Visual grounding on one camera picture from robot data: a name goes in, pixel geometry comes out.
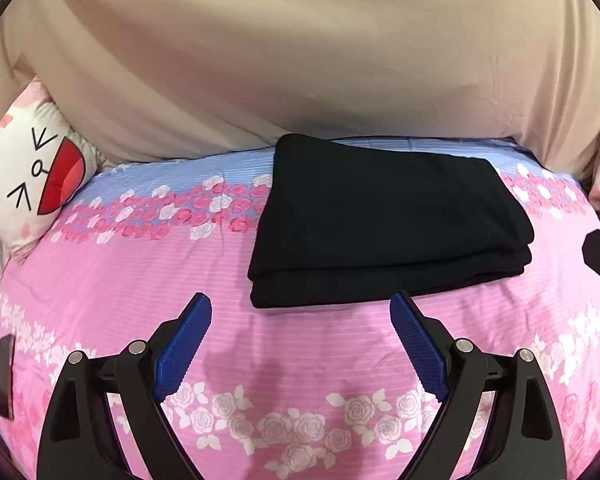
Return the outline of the black pants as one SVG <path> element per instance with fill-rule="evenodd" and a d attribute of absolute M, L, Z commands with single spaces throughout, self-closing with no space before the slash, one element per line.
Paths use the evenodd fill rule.
<path fill-rule="evenodd" d="M 259 309 L 447 292 L 524 272 L 532 224 L 485 159 L 276 144 L 248 276 Z"/>

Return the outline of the black phone on bed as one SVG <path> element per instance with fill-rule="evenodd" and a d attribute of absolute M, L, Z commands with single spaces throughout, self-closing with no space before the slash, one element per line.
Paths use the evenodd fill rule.
<path fill-rule="evenodd" d="M 14 365 L 16 336 L 7 334 L 0 339 L 0 416 L 14 419 L 12 403 L 12 366 Z"/>

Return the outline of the beige headboard cover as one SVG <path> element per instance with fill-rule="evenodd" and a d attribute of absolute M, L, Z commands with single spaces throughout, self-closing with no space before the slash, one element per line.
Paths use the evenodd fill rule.
<path fill-rule="evenodd" d="M 288 132 L 510 137 L 582 176 L 600 145 L 592 0 L 12 0 L 0 115 L 33 78 L 131 162 Z"/>

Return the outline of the white cartoon face pillow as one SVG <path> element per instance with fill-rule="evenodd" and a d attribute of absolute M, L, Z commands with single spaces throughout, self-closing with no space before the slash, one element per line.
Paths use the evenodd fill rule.
<path fill-rule="evenodd" d="M 26 258 L 104 161 L 33 78 L 0 120 L 0 240 L 9 255 Z"/>

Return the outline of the pink floral bed sheet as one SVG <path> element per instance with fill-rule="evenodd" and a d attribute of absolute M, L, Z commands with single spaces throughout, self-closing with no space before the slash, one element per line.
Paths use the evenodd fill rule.
<path fill-rule="evenodd" d="M 419 298 L 484 351 L 530 349 L 576 478 L 600 450 L 600 277 L 581 246 L 598 225 L 577 182 L 510 141 L 374 139 L 372 148 L 480 157 L 528 212 L 518 278 Z M 119 166 L 65 206 L 0 283 L 0 339 L 16 336 L 12 458 L 33 477 L 44 414 L 70 352 L 110 356 L 174 318 L 196 292 L 213 320 L 166 418 L 208 479 L 393 479 L 437 414 L 385 302 L 259 311 L 247 269 L 272 186 L 257 150 Z"/>

